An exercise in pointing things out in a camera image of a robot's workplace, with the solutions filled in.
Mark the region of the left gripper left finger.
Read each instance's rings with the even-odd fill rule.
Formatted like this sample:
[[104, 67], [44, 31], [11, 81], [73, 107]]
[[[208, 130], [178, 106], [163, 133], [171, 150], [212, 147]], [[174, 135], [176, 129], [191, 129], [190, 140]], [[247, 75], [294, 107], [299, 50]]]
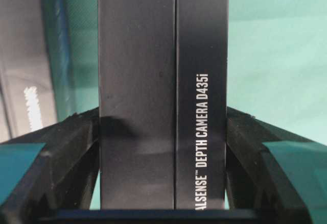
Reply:
[[99, 170], [99, 110], [1, 144], [1, 223], [89, 209]]

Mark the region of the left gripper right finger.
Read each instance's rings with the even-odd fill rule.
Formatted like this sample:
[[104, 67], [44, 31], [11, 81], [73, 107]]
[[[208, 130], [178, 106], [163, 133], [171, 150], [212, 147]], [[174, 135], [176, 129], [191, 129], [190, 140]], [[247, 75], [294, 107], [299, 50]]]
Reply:
[[326, 146], [227, 110], [227, 199], [257, 223], [326, 223]]

